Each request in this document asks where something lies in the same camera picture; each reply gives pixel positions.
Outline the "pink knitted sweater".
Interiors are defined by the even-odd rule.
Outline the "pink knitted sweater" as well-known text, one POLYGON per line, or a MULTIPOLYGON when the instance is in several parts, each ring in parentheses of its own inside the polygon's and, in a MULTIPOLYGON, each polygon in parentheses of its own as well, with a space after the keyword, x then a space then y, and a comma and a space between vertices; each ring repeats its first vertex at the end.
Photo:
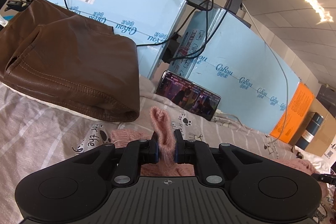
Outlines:
POLYGON ((150 109, 153 128, 151 135, 128 129, 113 130, 110 138, 115 146, 114 156, 120 160, 115 168, 111 182, 114 185, 130 185, 138 177, 187 177, 198 176, 206 185, 208 178, 215 177, 215 185, 224 186, 239 173, 243 163, 237 158, 242 156, 252 163, 261 163, 263 159, 249 152, 224 151, 223 146, 210 149, 206 143, 193 140, 190 142, 190 153, 185 149, 176 151, 183 140, 176 141, 171 120, 166 110, 156 106, 150 109))

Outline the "white garment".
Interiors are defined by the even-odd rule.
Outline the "white garment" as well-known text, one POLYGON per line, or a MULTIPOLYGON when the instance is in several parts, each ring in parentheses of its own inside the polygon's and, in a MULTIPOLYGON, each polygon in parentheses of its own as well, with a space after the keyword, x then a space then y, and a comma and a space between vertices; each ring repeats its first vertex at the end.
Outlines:
POLYGON ((304 151, 303 149, 294 146, 291 151, 300 159, 309 161, 314 168, 321 174, 335 174, 329 163, 313 153, 304 151))

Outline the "dark blue thermos bottle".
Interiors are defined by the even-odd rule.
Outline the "dark blue thermos bottle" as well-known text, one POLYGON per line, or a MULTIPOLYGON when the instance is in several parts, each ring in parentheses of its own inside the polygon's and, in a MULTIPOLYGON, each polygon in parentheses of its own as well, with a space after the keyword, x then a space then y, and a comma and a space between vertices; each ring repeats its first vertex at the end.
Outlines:
POLYGON ((302 133, 302 135, 300 136, 295 145, 298 148, 305 150, 315 137, 323 121, 324 117, 319 113, 315 112, 311 120, 309 121, 308 125, 306 126, 306 129, 304 130, 304 132, 302 133))

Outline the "brown cardboard box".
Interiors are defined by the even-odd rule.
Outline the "brown cardboard box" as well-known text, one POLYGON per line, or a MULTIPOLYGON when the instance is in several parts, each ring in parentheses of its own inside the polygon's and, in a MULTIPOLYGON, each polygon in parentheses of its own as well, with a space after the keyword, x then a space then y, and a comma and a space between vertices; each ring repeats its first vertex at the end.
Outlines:
POLYGON ((326 152, 335 137, 335 118, 333 114, 327 110, 325 106, 318 99, 314 99, 310 108, 301 122, 298 130, 290 140, 289 144, 294 146, 299 140, 300 136, 305 132, 306 127, 313 118, 314 114, 318 113, 323 117, 313 140, 308 144, 305 151, 322 157, 326 152))

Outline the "grey striped cartoon bedsheet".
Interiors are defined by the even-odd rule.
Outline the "grey striped cartoon bedsheet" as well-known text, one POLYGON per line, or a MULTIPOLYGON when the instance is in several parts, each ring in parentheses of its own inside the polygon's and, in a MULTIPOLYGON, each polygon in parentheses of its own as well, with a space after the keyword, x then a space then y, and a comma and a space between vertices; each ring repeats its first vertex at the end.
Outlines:
POLYGON ((223 114, 215 114, 207 121, 155 94, 150 80, 140 78, 139 84, 140 115, 130 123, 98 122, 1 86, 1 223, 22 220, 14 198, 21 179, 105 141, 115 141, 115 130, 151 135, 150 109, 154 106, 169 113, 172 128, 180 129, 186 139, 198 139, 210 147, 230 143, 272 160, 294 158, 288 144, 223 114))

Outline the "orange printed sheet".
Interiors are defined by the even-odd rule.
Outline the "orange printed sheet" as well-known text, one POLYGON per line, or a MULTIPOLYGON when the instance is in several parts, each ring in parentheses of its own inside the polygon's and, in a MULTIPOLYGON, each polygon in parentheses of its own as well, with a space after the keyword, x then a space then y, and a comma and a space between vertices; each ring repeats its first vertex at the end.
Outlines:
POLYGON ((287 107, 286 118, 283 114, 270 135, 279 138, 284 143, 289 143, 305 118, 313 100, 314 94, 305 84, 299 83, 287 107))

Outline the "black smartphone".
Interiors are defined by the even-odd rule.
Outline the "black smartphone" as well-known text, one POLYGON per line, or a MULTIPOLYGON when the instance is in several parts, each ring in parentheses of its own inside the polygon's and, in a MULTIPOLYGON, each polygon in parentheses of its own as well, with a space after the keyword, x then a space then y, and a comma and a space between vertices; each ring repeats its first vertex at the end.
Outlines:
POLYGON ((171 71, 164 71, 155 93, 208 121, 214 116, 221 101, 219 95, 171 71))

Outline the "brown leather jacket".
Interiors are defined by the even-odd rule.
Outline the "brown leather jacket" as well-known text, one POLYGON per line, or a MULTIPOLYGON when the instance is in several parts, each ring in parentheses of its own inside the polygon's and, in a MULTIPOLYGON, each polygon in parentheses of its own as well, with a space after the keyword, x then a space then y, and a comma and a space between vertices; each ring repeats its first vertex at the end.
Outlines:
POLYGON ((132 122, 140 112, 135 42, 46 0, 1 30, 1 82, 101 121, 132 122))

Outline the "large blue tissue box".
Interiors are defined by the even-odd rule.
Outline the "large blue tissue box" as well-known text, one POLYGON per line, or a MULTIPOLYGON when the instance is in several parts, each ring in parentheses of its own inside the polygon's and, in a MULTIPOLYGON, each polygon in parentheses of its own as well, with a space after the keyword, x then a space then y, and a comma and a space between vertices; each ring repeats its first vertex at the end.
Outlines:
POLYGON ((240 19, 224 9, 195 12, 169 71, 219 95, 219 110, 269 134, 299 78, 240 19))

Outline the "black power adapter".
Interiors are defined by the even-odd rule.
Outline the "black power adapter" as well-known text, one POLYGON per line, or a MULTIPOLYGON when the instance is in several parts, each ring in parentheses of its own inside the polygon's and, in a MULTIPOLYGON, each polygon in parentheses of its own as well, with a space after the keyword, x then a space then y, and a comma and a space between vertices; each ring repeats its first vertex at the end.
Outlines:
POLYGON ((232 14, 237 14, 241 9, 242 0, 227 0, 224 9, 228 10, 232 14))

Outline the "left blue tissue box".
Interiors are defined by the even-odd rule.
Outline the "left blue tissue box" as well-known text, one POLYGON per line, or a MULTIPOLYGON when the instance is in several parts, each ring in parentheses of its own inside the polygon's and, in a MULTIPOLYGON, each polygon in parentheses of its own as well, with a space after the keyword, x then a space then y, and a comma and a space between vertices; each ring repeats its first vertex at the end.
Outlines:
POLYGON ((113 27, 115 34, 137 44, 139 73, 152 78, 161 62, 164 42, 173 34, 186 0, 48 0, 113 27))

